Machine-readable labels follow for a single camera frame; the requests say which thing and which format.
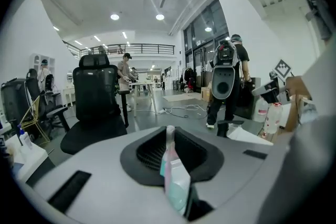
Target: black office chair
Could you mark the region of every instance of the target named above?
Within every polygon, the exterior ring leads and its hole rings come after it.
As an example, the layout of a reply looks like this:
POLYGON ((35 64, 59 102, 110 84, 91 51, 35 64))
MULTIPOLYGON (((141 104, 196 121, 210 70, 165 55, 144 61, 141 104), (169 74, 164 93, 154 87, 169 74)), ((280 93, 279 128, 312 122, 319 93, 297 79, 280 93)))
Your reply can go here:
POLYGON ((65 131, 67 132, 70 128, 68 126, 67 121, 65 120, 63 113, 68 108, 64 108, 63 105, 61 104, 56 105, 56 96, 59 95, 59 93, 48 92, 41 94, 38 86, 37 72, 35 69, 29 69, 27 73, 26 87, 33 101, 36 100, 38 96, 40 96, 39 120, 42 123, 45 123, 49 139, 52 140, 50 134, 53 128, 64 128, 65 131), (45 98, 46 96, 52 97, 53 100, 47 101, 47 99, 45 98))
MULTIPOLYGON (((76 117, 79 120, 64 136, 61 150, 75 154, 93 143, 127 134, 116 102, 114 86, 118 69, 106 54, 85 55, 73 71, 76 117)), ((125 104, 125 92, 121 92, 125 104)))

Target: ceiling light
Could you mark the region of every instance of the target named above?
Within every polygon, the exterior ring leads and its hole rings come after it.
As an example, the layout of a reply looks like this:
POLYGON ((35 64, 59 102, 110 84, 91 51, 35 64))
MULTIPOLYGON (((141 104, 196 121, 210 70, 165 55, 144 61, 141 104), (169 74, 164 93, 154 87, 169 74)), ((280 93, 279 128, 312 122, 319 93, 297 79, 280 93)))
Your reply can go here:
POLYGON ((156 19, 157 20, 163 20, 164 16, 162 14, 157 14, 156 19))
POLYGON ((112 19, 112 20, 118 20, 118 19, 119 19, 119 15, 117 15, 117 14, 112 14, 112 15, 111 15, 111 19, 112 19))

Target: railing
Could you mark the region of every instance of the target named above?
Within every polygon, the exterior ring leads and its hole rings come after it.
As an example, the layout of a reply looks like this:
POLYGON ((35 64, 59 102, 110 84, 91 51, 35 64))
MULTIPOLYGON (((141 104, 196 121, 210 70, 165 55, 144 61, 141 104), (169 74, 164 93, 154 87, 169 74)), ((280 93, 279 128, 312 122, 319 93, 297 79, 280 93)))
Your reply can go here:
POLYGON ((66 41, 63 40, 63 43, 65 44, 65 46, 68 48, 68 50, 70 50, 71 54, 76 58, 76 59, 80 59, 81 55, 80 55, 80 49, 76 48, 75 46, 67 43, 66 41))
POLYGON ((80 56, 99 53, 106 53, 107 55, 118 55, 125 54, 128 52, 130 55, 133 54, 165 54, 174 55, 175 53, 174 45, 162 45, 162 44, 114 44, 107 45, 107 47, 99 46, 92 47, 89 49, 83 49, 80 51, 80 56))

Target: white sneaker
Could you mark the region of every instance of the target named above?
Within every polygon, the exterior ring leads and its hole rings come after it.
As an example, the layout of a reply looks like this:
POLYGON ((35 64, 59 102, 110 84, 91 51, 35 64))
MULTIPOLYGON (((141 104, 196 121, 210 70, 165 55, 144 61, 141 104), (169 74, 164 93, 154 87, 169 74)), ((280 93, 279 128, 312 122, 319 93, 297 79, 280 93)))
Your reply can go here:
POLYGON ((208 127, 208 129, 214 129, 215 128, 215 125, 210 125, 208 123, 206 123, 206 126, 208 127))

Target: floor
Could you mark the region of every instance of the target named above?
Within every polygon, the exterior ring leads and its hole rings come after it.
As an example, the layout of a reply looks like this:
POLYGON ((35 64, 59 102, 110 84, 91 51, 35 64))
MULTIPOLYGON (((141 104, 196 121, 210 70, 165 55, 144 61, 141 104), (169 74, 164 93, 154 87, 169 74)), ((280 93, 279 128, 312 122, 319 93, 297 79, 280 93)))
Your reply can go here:
MULTIPOLYGON (((162 91, 161 89, 155 89, 154 96, 157 111, 160 111, 163 108, 171 108, 173 106, 179 107, 189 104, 198 104, 201 108, 206 110, 207 102, 201 100, 190 99, 177 102, 168 102, 164 98, 162 98, 162 96, 174 95, 174 94, 182 94, 182 93, 177 92, 176 90, 162 91)), ((121 106, 121 99, 119 95, 117 96, 117 102, 121 106)), ((70 128, 78 121, 75 116, 76 115, 75 110, 76 107, 74 106, 73 108, 70 108, 65 112, 65 118, 67 119, 70 128)), ((218 114, 218 118, 223 119, 224 113, 225 109, 221 109, 218 114)), ((132 133, 156 126, 174 125, 179 126, 187 131, 190 131, 191 133, 192 130, 203 131, 205 134, 209 135, 216 135, 217 133, 217 126, 215 126, 214 130, 209 130, 205 126, 207 114, 205 111, 201 109, 195 111, 174 109, 173 114, 175 114, 176 116, 165 113, 156 116, 150 99, 138 100, 137 116, 134 117, 133 111, 128 113, 129 127, 127 128, 127 132, 132 133)), ((244 124, 242 125, 242 128, 245 129, 246 131, 251 132, 253 134, 257 134, 260 131, 262 126, 261 123, 247 119, 242 120, 245 121, 244 124)), ((64 129, 54 129, 51 135, 53 137, 53 140, 50 143, 45 143, 41 145, 41 147, 43 147, 47 151, 51 161, 57 166, 62 162, 64 162, 69 157, 71 157, 71 155, 62 152, 60 149, 60 143, 65 135, 64 129)), ((40 141, 40 139, 38 139, 36 141, 36 144, 39 144, 41 142, 42 140, 40 141)))

